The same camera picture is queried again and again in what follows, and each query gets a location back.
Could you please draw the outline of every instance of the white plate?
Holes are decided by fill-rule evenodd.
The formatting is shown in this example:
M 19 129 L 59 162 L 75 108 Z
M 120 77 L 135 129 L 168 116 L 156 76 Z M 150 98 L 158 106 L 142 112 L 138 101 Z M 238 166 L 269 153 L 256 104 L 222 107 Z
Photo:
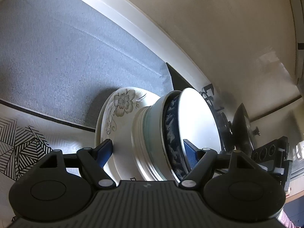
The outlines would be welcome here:
M 178 129 L 184 157 L 184 139 L 189 140 L 197 148 L 208 147 L 221 151 L 219 132 L 212 112 L 204 98 L 194 89 L 186 88 L 178 99 Z
M 102 139 L 113 141 L 113 159 L 121 179 L 143 180 L 133 158 L 131 128 L 134 116 L 142 107 L 153 105 L 160 97 L 137 87 L 114 92 L 104 109 L 101 122 Z
M 100 137 L 101 121 L 103 118 L 103 113 L 105 111 L 105 107 L 107 106 L 107 103 L 110 100 L 110 97 L 113 95 L 113 93 L 107 98 L 107 100 L 105 101 L 105 103 L 103 104 L 103 106 L 100 110 L 100 113 L 99 113 L 99 116 L 97 119 L 96 129 L 95 129 L 95 147 L 97 147 L 101 142 L 104 141 L 104 139 Z M 110 176 L 110 178 L 112 178 L 114 180 L 114 182 L 118 186 L 121 178 L 116 170 L 113 155 L 109 158 L 107 163 L 104 165 L 103 170 Z

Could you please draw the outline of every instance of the flower pattern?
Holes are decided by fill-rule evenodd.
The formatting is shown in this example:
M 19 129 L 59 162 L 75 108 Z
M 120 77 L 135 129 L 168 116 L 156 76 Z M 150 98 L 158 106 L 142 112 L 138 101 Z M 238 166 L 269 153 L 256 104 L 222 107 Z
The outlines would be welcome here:
M 121 89 L 120 92 L 114 95 L 113 101 L 110 107 L 110 111 L 106 121 L 106 132 L 109 135 L 112 131 L 116 131 L 117 124 L 115 122 L 115 116 L 122 117 L 124 114 L 131 113 L 133 108 L 139 108 L 139 103 L 146 97 L 141 91 L 136 92 L 133 89 Z
M 124 115 L 124 113 L 131 113 L 133 111 L 133 99 L 135 98 L 135 90 L 129 90 L 127 93 L 114 96 L 115 114 L 118 117 Z

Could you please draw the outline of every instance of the black and white patterned rug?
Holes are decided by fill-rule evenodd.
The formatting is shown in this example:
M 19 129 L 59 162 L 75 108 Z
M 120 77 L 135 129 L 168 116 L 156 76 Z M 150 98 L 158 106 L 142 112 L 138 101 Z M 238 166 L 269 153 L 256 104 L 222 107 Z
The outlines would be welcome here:
M 34 127 L 18 127 L 17 119 L 0 117 L 0 172 L 4 175 L 16 181 L 51 150 Z

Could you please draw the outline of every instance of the gray rug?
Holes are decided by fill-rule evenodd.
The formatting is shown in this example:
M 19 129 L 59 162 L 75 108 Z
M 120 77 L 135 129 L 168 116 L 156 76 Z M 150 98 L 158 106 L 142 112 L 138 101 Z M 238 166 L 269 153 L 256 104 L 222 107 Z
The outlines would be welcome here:
M 165 62 L 81 0 L 0 3 L 0 99 L 95 128 L 125 86 L 173 90 Z

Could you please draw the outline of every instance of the stack of dishes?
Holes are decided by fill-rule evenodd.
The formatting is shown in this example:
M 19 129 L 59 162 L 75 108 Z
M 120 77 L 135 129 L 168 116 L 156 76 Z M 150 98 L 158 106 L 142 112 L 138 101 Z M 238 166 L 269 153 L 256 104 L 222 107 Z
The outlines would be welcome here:
M 179 182 L 190 170 L 184 139 L 219 152 L 218 129 L 204 98 L 194 89 L 159 97 L 149 91 L 118 89 L 101 109 L 95 146 L 113 141 L 104 170 L 119 180 Z

